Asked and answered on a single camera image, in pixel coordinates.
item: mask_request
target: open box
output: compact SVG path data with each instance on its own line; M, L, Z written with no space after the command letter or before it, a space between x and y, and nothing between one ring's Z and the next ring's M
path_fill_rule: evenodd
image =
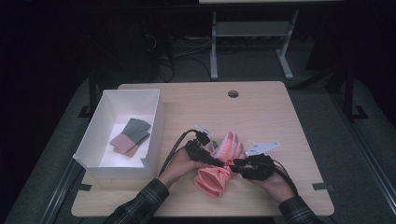
M113 151L110 140L130 118L149 123L150 136L132 158ZM157 176L165 112L160 90L105 90L73 158L96 178Z

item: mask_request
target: grommet hole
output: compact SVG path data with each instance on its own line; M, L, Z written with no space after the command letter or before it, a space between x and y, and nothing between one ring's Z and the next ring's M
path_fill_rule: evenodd
M239 92L238 91L229 91L228 96L230 96L231 98L236 98L239 96Z

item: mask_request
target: pink fabric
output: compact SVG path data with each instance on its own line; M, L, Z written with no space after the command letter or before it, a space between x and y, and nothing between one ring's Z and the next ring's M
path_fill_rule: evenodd
M245 158L244 147L238 141L238 136L228 132L221 142L220 147L215 149L211 155L224 161L224 167L206 167L198 170L198 175L194 178L195 186L203 193L219 198L225 190L227 182L233 177L229 165L233 164L233 159Z
M118 152L130 158L136 153L137 149L139 148L138 144L136 144L123 133L120 133L115 138L113 138L110 141L110 144L114 146L113 150L115 152Z

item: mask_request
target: plaid sleeve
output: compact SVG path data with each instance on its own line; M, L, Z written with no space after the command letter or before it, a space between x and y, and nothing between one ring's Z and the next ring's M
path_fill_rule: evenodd
M153 179L133 200L117 207L104 223L148 223L168 196L166 186L160 180Z
M290 198L281 203L279 210L288 224L322 223L300 196Z

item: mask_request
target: light wood surface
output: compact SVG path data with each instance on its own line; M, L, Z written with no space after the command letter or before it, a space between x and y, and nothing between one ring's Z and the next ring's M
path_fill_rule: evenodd
M218 143L228 131L237 133L246 150L253 141L279 142L281 147L267 154L285 166L300 195L317 215L333 213L328 191L312 187L323 180L282 82L126 84L119 89L161 90L166 121L159 169L176 140L187 130L194 129L195 124L214 133L213 139ZM239 96L231 98L229 91L238 91ZM191 134L180 146L192 138ZM179 180L155 216L280 215L277 203L240 175L228 183L220 199L210 198L198 190L192 182L195 176L196 172L192 172ZM78 192L72 213L77 217L108 216L117 206L132 200L149 181L95 179L85 175L82 183L92 185L92 188Z
M227 4L227 3L315 3L315 2L342 2L344 0L199 0L205 4Z

